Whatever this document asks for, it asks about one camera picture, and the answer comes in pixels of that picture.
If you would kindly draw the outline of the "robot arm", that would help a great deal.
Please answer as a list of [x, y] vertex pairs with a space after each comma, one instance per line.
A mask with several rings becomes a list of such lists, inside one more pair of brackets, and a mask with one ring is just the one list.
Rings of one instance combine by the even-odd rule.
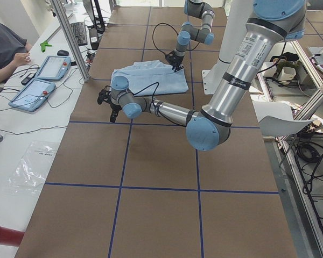
[[165, 54], [166, 61], [177, 72], [183, 69], [182, 61], [187, 51], [189, 42], [194, 40], [198, 43], [210, 45], [214, 40], [212, 24], [215, 17], [213, 8], [203, 1], [185, 1], [184, 13], [188, 16], [201, 20], [201, 26], [193, 26], [189, 21], [184, 22], [177, 36], [175, 49]]
[[162, 102], [153, 96], [139, 97], [131, 92], [125, 76], [115, 76], [110, 90], [99, 92], [97, 102], [110, 105], [111, 122], [115, 122], [119, 112], [130, 119], [143, 112], [164, 117], [185, 127], [187, 140], [195, 149], [209, 151], [229, 138], [231, 116], [272, 47], [303, 36], [306, 10], [306, 1], [254, 1], [245, 24], [247, 33], [214, 95], [200, 111]]

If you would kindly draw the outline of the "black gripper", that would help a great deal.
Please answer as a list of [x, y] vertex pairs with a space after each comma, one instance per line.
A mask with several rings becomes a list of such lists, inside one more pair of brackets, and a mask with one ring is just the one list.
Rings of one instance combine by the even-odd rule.
[[165, 60], [172, 66], [175, 73], [184, 68], [182, 65], [184, 56], [178, 56], [176, 51], [171, 51], [168, 54], [165, 54], [164, 57]]
[[118, 104], [115, 104], [111, 100], [111, 90], [110, 86], [106, 85], [100, 92], [99, 96], [97, 98], [97, 103], [98, 105], [101, 105], [103, 102], [107, 103], [110, 105], [112, 112], [110, 115], [110, 122], [115, 123], [116, 119], [118, 117], [119, 112], [121, 111], [121, 106]]

